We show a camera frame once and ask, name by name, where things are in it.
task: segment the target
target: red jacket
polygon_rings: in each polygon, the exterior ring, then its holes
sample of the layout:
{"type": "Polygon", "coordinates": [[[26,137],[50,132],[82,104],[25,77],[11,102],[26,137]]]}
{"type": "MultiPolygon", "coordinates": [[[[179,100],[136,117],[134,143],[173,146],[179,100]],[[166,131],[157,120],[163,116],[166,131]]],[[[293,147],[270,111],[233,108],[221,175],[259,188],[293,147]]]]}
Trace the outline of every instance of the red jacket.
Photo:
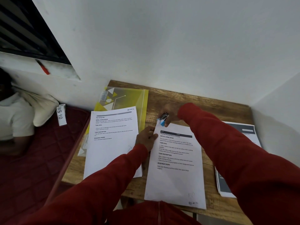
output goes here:
{"type": "MultiPolygon", "coordinates": [[[[190,125],[253,224],[300,224],[300,168],[264,151],[192,103],[182,106],[178,117],[190,125]]],[[[110,225],[199,224],[165,202],[145,201],[113,211],[147,155],[144,145],[136,145],[56,197],[24,224],[104,224],[106,219],[110,225]]]]}

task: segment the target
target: pillow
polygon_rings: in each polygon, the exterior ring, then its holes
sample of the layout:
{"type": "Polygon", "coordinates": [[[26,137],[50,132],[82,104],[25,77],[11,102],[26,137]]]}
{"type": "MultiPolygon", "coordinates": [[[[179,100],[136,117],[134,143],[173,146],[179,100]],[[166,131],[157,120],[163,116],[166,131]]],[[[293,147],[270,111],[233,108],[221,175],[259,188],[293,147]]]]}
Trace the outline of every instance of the pillow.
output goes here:
{"type": "Polygon", "coordinates": [[[58,101],[49,94],[43,96],[15,88],[17,92],[33,107],[35,117],[33,125],[40,127],[52,116],[58,106],[58,101]]]}

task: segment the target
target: maroon bedsheet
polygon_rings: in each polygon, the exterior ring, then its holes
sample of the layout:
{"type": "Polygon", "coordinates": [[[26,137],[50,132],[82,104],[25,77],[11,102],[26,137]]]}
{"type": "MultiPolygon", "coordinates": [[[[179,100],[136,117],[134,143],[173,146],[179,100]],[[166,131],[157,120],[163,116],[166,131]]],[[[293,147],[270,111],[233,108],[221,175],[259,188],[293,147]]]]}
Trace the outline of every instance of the maroon bedsheet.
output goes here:
{"type": "Polygon", "coordinates": [[[24,156],[0,156],[0,224],[17,224],[44,205],[89,115],[66,106],[67,125],[58,125],[55,112],[24,156]]]}

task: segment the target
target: wooden table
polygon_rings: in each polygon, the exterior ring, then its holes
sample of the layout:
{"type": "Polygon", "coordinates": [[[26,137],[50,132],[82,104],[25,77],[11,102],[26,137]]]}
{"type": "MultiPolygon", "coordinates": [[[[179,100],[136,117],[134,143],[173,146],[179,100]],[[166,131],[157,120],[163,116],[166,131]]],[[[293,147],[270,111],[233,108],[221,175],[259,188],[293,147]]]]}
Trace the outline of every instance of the wooden table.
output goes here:
{"type": "MultiPolygon", "coordinates": [[[[148,106],[145,126],[155,126],[156,118],[161,107],[168,102],[192,102],[203,110],[216,115],[222,121],[239,122],[245,124],[253,124],[252,112],[249,106],[233,102],[225,102],[216,99],[204,98],[200,96],[188,95],[173,91],[160,90],[151,87],[144,87],[130,83],[118,82],[111,80],[108,86],[122,87],[122,88],[136,88],[148,89],[148,106]]],[[[85,165],[85,157],[77,156],[81,143],[79,144],[63,178],[62,181],[77,184],[83,179],[83,171],[85,165]]],[[[148,156],[146,162],[142,164],[143,176],[141,178],[134,178],[128,185],[122,196],[132,197],[135,199],[144,200],[148,165],[148,156]]],[[[176,207],[198,214],[211,216],[214,218],[223,219],[239,224],[252,224],[247,216],[242,212],[236,199],[221,197],[218,193],[215,180],[215,169],[212,161],[208,158],[202,149],[203,172],[204,172],[204,186],[206,198],[206,210],[199,208],[191,208],[186,206],[176,207]]]]}

